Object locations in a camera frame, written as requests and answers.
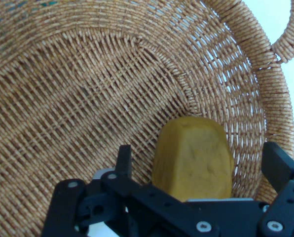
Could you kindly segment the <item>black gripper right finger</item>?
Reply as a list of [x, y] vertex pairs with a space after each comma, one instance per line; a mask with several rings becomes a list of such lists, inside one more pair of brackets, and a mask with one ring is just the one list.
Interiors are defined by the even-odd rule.
[[258, 235], [294, 237], [294, 160], [275, 142], [265, 142], [261, 171], [277, 196], [258, 223]]

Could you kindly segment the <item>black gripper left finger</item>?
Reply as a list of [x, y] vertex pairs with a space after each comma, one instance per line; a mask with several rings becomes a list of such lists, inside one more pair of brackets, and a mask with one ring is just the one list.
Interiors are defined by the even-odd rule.
[[84, 237], [89, 226], [105, 223], [121, 237], [218, 237], [219, 226], [199, 211], [153, 185], [131, 178], [131, 147], [119, 148], [115, 169], [86, 184], [59, 182], [42, 236]]

